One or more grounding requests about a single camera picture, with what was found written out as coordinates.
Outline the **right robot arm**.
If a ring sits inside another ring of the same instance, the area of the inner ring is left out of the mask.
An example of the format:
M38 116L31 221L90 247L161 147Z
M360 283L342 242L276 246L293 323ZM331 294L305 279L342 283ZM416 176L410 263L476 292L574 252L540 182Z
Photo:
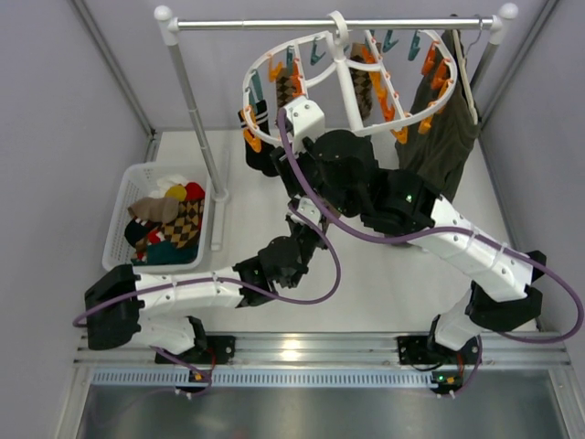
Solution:
M541 252L519 259L464 218L441 192L417 174L379 166L371 141L333 130L303 139L296 163L321 202L387 238L404 236L470 278L463 298L431 323L429 343L460 350L482 330L505 333L540 316L543 295L533 283Z

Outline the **tan maroon striped sock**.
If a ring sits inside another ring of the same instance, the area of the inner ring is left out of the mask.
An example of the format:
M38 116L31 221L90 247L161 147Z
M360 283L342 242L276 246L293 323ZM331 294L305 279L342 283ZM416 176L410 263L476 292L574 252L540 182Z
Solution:
M176 198L141 198L127 208L131 217L142 221L168 223L175 220L179 211Z

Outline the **white clip hanger frame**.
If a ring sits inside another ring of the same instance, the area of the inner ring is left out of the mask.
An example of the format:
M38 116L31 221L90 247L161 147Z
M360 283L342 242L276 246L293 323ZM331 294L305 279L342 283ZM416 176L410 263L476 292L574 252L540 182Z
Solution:
M392 74L385 65L384 55L389 39L378 43L370 30L365 30L365 48L362 49L364 63L350 59L351 44L349 29L343 16L334 11L330 14L335 29L321 31L306 37L298 37L272 48L256 59L246 73L242 84L242 108L244 119L250 131L261 140L273 146L281 144L279 135L265 134L250 117L256 110L256 102L265 100L263 83L275 84L282 68L296 65L304 96L310 98L312 89L330 77L336 77L341 93L342 108L350 130L357 135L367 136L380 132L390 132L398 143L405 144L408 127L420 124L420 131L430 127L432 115L442 108L451 98L458 71L452 54L446 48L437 32L424 29L416 31L417 37L426 36L431 45L421 67L421 74L430 80L432 96L419 110L406 110L400 100L399 91L394 86ZM363 121L358 110L350 68L369 72L373 89L373 101L378 105L382 120L380 123Z

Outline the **black striped sock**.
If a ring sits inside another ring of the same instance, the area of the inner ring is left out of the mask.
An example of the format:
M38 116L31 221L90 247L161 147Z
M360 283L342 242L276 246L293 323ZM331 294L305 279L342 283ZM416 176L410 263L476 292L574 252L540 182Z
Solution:
M255 136L245 123L244 111L240 110L239 114L240 127L245 142L245 158L247 165L262 172L266 177L277 177L279 175L274 163L271 160L271 153L275 147L259 137ZM256 102L256 110L252 111L250 117L262 132L268 134L269 131L269 111L265 100Z

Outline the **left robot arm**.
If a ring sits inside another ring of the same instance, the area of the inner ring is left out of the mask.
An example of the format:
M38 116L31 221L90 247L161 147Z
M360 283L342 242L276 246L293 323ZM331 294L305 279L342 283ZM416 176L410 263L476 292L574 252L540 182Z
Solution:
M207 336L197 311L239 309L282 301L279 287L294 288L308 273L318 249L326 249L327 225L289 218L290 233L270 241L258 254L208 273L136 273L130 264L114 267L90 287L82 316L89 349L127 344L179 355L204 349Z

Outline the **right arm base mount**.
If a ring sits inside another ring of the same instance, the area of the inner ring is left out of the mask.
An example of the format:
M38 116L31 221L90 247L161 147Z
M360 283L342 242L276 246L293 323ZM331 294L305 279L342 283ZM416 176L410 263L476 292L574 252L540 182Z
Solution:
M428 337L408 335L397 337L399 364L403 366L431 366L438 363L437 356L428 348Z

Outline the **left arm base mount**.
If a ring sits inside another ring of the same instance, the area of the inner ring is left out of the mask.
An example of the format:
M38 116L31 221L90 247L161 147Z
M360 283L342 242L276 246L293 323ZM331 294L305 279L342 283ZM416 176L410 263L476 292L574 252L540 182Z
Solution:
M233 336L208 336L207 348L191 348L175 357L193 365L226 365L236 353L236 338Z

